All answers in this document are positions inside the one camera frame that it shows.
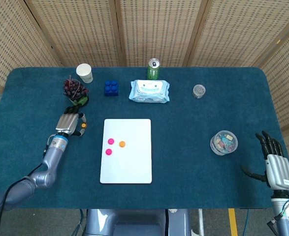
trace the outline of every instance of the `orange small object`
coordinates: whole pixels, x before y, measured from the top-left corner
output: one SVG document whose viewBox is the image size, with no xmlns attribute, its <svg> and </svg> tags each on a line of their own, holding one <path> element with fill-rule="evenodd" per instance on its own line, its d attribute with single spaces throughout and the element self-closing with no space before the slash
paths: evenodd
<svg viewBox="0 0 289 236">
<path fill-rule="evenodd" d="M 119 142 L 119 146 L 120 146 L 120 147 L 123 148 L 125 145 L 126 145 L 126 143 L 125 143 L 124 141 L 120 141 L 120 142 Z"/>
</svg>

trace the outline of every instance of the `gray floor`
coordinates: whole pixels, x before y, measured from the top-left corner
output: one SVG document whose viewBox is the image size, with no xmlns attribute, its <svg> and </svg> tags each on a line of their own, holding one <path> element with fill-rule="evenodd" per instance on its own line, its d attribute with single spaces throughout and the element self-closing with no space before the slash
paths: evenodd
<svg viewBox="0 0 289 236">
<path fill-rule="evenodd" d="M 238 235 L 243 235 L 247 210 L 236 210 Z M 227 209 L 205 209 L 206 236 L 229 236 L 230 225 Z M 272 236 L 266 223 L 273 217 L 271 209 L 251 210 L 247 236 Z M 1 236 L 70 236 L 80 219 L 77 209 L 15 209 L 2 217 Z M 198 215 L 191 211 L 192 228 L 198 233 Z"/>
</svg>

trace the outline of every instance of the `white board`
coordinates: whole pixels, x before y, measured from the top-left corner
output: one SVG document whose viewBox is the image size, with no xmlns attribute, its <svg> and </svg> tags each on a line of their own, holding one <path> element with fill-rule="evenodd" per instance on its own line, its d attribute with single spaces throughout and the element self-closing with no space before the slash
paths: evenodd
<svg viewBox="0 0 289 236">
<path fill-rule="evenodd" d="M 151 183 L 151 120 L 106 119 L 101 152 L 101 183 Z"/>
</svg>

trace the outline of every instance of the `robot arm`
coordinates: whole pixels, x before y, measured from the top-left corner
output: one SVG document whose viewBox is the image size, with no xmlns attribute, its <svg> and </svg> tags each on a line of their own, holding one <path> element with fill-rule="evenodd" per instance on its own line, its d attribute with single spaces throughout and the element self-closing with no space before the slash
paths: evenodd
<svg viewBox="0 0 289 236">
<path fill-rule="evenodd" d="M 244 166 L 243 172 L 251 178 L 266 182 L 273 190 L 271 202 L 275 217 L 267 223 L 276 236 L 289 236 L 289 161 L 284 158 L 280 143 L 272 139 L 265 131 L 263 136 L 256 134 L 259 139 L 265 159 L 264 175 L 250 173 Z M 273 227 L 277 223 L 278 232 Z"/>
<path fill-rule="evenodd" d="M 44 151 L 42 166 L 46 168 L 41 172 L 30 172 L 18 182 L 10 186 L 6 193 L 0 193 L 0 211 L 10 210 L 29 199 L 37 188 L 51 187 L 57 177 L 57 168 L 71 135 L 82 136 L 87 127 L 87 121 L 83 113 L 78 114 L 79 108 L 68 107 L 61 115 L 56 127 L 55 135 L 49 145 L 47 142 Z M 77 131 L 78 120 L 82 119 L 81 130 Z"/>
</svg>

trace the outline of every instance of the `table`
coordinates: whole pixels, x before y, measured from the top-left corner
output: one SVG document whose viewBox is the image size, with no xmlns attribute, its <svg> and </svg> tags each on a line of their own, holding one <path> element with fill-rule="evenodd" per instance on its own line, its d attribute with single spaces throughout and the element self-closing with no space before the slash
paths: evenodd
<svg viewBox="0 0 289 236">
<path fill-rule="evenodd" d="M 272 190 L 240 169 L 265 170 L 256 132 L 268 131 L 285 147 L 264 73 L 253 67 L 161 68 L 160 79 L 170 83 L 170 102 L 130 101 L 130 81 L 145 79 L 146 72 L 145 67 L 93 68 L 94 80 L 86 85 L 90 102 L 82 109 L 88 129 L 83 137 L 70 137 L 55 185 L 38 189 L 21 207 L 271 206 Z M 0 102 L 0 191 L 41 162 L 47 138 L 71 105 L 62 88 L 70 74 L 75 77 L 75 68 L 17 68 L 9 74 Z M 118 97 L 103 95 L 107 79 L 118 80 Z M 196 84 L 207 89 L 201 99 L 192 96 Z M 106 118 L 151 119 L 152 184 L 100 184 Z M 217 156 L 209 142 L 224 129 L 237 136 L 239 146 Z"/>
</svg>

